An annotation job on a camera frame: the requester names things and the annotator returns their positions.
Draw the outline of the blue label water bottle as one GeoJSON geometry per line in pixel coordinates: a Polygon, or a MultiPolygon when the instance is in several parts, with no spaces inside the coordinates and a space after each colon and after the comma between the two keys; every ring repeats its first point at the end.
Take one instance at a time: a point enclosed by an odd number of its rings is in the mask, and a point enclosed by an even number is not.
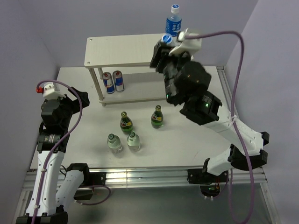
{"type": "Polygon", "coordinates": [[[178,4],[171,6],[171,14],[166,18],[165,32],[177,37],[181,30],[182,18],[179,15],[180,7],[178,4]]]}
{"type": "Polygon", "coordinates": [[[166,45],[171,45],[173,42],[173,37],[171,34],[164,34],[161,38],[161,43],[166,45]]]}

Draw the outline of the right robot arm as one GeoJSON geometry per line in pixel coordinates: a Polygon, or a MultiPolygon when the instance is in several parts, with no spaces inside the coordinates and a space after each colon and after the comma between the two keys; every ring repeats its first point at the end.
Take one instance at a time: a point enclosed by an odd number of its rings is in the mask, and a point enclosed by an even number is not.
{"type": "Polygon", "coordinates": [[[154,46],[150,67],[163,74],[166,101],[183,105],[180,113],[190,121],[209,128],[230,142],[220,155],[205,159],[202,169],[189,169],[188,182],[211,184],[223,182],[225,172],[232,168],[248,171],[267,163],[268,154],[263,147],[269,143],[267,132],[256,132],[237,117],[208,91],[212,76],[191,55],[183,51],[172,55],[172,44],[158,41],[154,46]]]}

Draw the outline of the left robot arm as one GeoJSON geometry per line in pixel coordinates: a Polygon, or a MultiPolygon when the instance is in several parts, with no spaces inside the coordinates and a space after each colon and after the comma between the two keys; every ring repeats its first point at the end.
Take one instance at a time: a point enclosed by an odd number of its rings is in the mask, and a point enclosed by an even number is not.
{"type": "Polygon", "coordinates": [[[67,210],[78,187],[90,183],[88,165],[73,163],[68,167],[62,185],[57,186],[71,132],[70,120],[74,114],[82,114],[83,108],[90,104],[87,92],[73,87],[68,91],[77,99],[71,100],[66,94],[61,94],[53,84],[37,88],[45,98],[37,139],[38,168],[29,206],[25,215],[17,218],[18,224],[66,224],[67,210]]]}

